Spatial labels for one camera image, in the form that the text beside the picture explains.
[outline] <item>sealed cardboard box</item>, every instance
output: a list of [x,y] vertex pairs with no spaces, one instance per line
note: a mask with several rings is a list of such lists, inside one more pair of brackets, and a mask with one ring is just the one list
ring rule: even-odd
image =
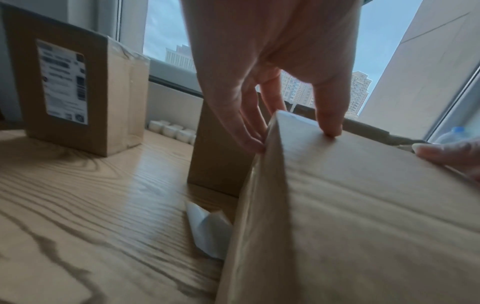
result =
[[140,144],[150,60],[113,39],[2,5],[26,133],[100,156]]

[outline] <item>skin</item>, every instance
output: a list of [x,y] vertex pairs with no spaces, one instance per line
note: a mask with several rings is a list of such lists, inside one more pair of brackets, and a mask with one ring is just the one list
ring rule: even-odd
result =
[[[182,0],[205,101],[240,146],[262,153],[270,113],[285,110],[280,72],[313,85],[318,125],[342,133],[362,0]],[[415,144],[418,157],[480,181],[480,139]]]

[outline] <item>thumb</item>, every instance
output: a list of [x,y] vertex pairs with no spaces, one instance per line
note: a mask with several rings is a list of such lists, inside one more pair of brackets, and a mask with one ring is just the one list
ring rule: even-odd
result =
[[415,154],[433,163],[447,166],[480,165],[480,138],[451,144],[413,144]]

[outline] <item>white shipping label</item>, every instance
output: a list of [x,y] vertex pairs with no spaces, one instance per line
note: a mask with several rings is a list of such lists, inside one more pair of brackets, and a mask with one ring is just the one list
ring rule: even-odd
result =
[[87,125],[85,57],[39,39],[36,45],[47,114]]

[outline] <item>beige wall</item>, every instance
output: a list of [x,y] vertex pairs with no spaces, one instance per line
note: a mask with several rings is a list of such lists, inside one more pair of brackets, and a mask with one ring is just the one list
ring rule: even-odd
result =
[[480,2],[423,0],[359,116],[423,138],[480,63]]

